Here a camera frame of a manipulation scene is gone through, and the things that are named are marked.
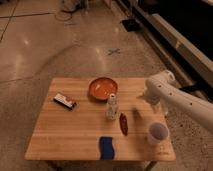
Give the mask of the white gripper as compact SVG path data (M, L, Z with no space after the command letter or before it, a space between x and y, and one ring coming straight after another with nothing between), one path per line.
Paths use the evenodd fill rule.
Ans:
M157 105L160 102L160 97L149 90L145 90L142 94L142 98L150 105ZM161 100L161 108L164 116L168 115L168 106L164 100Z

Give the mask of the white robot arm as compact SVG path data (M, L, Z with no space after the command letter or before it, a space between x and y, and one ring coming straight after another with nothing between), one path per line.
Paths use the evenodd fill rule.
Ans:
M144 100L156 105L160 100L185 111L189 117L213 134L213 104L173 86L175 75L164 70L145 79Z

